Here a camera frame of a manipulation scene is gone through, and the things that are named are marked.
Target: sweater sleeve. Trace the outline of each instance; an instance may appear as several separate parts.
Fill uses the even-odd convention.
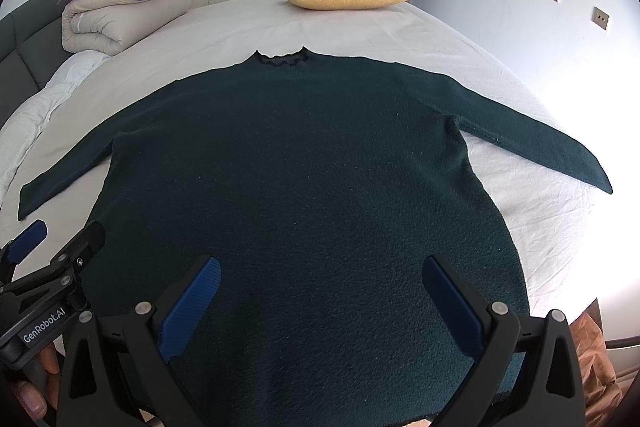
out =
[[[422,103],[454,117],[458,128],[539,165],[600,188],[613,188],[596,156],[563,132],[461,86],[444,74],[394,64]]]
[[[148,103],[151,97],[142,98],[103,121],[49,170],[23,186],[20,190],[18,220],[23,220],[107,158],[118,134],[135,131],[151,121],[157,108],[157,104]]]

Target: sweater neckline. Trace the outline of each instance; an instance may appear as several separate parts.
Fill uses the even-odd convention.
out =
[[[290,53],[288,55],[275,55],[274,57],[268,57],[267,55],[262,55],[259,51],[256,52],[250,57],[251,60],[256,60],[260,64],[265,66],[273,66],[275,68],[279,68],[281,66],[295,66],[300,62],[306,62],[309,60],[309,57],[313,53],[306,49],[304,46],[300,51],[295,53]]]

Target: mattress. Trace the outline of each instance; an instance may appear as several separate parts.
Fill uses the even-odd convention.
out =
[[[284,55],[363,56],[444,73],[531,118],[560,128],[511,71],[473,42],[407,3],[380,10],[312,12],[283,0],[233,0],[190,10],[102,64],[50,118],[18,168],[0,208],[0,243],[35,219],[49,235],[16,277],[48,264],[84,225],[109,169],[101,163],[18,222],[20,188],[46,171],[89,130],[176,79],[242,62],[256,50]],[[470,163],[518,249],[532,315],[577,318],[596,298],[588,267],[606,197],[583,182],[464,134]]]

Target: gray upholstered headboard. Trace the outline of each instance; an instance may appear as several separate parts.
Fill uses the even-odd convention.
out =
[[[71,56],[62,48],[57,2],[28,0],[0,21],[0,127]]]

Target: screw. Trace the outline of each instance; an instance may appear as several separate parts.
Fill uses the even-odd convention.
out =
[[[491,304],[491,309],[497,315],[506,315],[507,313],[509,313],[509,307],[504,302],[500,301],[495,301],[493,304]]]
[[[560,310],[551,311],[551,316],[554,318],[555,321],[558,321],[558,322],[564,322],[564,319],[566,318],[564,316],[564,313],[562,313]]]
[[[78,320],[82,322],[82,324],[87,324],[87,322],[89,322],[92,318],[94,318],[94,314],[92,314],[92,312],[87,310],[80,314],[80,316],[78,317]]]
[[[151,303],[147,301],[142,301],[136,304],[136,313],[138,315],[146,315],[149,311],[151,311]]]

